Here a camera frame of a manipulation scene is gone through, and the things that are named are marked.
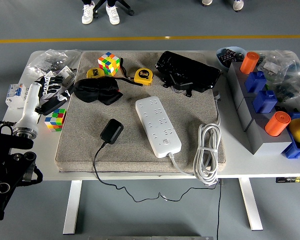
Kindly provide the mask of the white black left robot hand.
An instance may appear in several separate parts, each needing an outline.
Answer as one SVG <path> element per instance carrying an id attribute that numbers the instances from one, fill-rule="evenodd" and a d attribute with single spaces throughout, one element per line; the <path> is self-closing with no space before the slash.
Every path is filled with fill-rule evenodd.
<path id="1" fill-rule="evenodd" d="M 66 103 L 73 92 L 73 84 L 71 84 L 64 92 L 51 97 L 43 105 L 40 105 L 41 97 L 50 94 L 50 90 L 59 90 L 63 79 L 62 76 L 45 75 L 30 85 L 25 99 L 22 117 L 14 125 L 14 135 L 28 134 L 34 138 L 39 131 L 37 124 L 40 115 L 47 116 Z"/>

